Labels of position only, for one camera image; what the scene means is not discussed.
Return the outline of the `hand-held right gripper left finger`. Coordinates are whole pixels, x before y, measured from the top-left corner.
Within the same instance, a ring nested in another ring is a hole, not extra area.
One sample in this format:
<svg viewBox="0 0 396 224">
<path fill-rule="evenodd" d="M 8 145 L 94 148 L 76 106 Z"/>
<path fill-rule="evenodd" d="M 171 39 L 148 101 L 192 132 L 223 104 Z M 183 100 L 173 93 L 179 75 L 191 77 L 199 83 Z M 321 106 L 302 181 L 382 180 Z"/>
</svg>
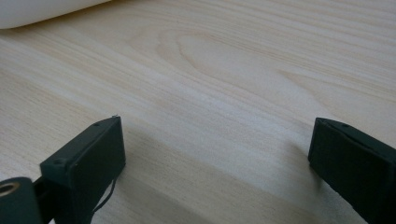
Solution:
<svg viewBox="0 0 396 224">
<path fill-rule="evenodd" d="M 40 163 L 57 203 L 57 224 L 91 224 L 126 164 L 121 118 L 95 122 Z"/>
</svg>

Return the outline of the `white plastic bin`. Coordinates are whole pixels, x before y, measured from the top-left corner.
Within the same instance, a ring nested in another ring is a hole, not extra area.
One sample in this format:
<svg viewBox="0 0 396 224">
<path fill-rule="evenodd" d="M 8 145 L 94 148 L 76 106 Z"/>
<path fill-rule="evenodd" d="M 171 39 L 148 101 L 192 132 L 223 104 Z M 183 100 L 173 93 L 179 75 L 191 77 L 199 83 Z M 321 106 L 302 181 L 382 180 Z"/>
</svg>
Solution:
<svg viewBox="0 0 396 224">
<path fill-rule="evenodd" d="M 0 29 L 44 21 L 110 0 L 0 0 Z"/>
</svg>

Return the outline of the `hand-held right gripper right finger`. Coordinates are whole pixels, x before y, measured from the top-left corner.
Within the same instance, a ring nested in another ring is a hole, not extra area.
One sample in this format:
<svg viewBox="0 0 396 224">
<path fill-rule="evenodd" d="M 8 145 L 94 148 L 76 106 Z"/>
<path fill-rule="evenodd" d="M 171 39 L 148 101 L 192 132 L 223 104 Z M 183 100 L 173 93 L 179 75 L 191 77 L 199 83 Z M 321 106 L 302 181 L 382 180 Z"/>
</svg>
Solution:
<svg viewBox="0 0 396 224">
<path fill-rule="evenodd" d="M 313 170 L 369 224 L 396 224 L 396 149 L 332 119 L 317 118 Z"/>
</svg>

